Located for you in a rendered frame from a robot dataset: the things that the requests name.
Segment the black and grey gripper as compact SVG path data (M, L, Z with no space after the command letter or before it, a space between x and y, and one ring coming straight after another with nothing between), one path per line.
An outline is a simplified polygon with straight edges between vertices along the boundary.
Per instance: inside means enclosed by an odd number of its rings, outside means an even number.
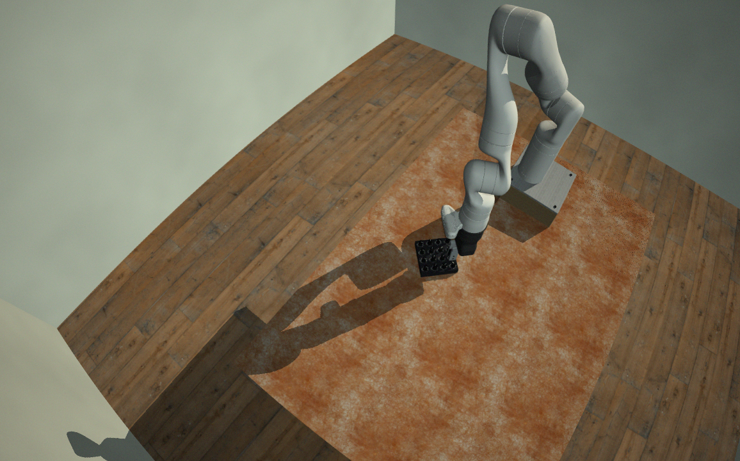
M463 206L460 212L456 212L449 205L442 206L441 216L444 234L447 238L454 239L450 240L448 248L449 261L456 260L458 254L473 255L476 251L476 243L487 228L489 218L484 221L472 221L464 214Z

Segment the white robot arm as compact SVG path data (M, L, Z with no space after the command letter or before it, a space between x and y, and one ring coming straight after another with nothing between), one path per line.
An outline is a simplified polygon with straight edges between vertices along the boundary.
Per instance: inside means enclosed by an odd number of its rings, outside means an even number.
M489 218L495 195L505 195L511 186L517 106L508 78L508 55L528 61L526 82L538 97L542 111L552 120L540 122L532 135L517 167L523 180L531 184L542 182L584 111L584 105L567 91L567 72L558 53L551 18L510 4L497 8L489 28L487 97L478 145L499 163L472 159L465 165L463 212L472 221Z

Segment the black knob box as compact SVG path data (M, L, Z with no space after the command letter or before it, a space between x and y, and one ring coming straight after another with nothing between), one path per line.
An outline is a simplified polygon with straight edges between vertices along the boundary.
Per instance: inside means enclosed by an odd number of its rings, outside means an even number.
M456 260L449 261L449 255L447 254L450 240L448 238L415 240L421 277L458 272Z

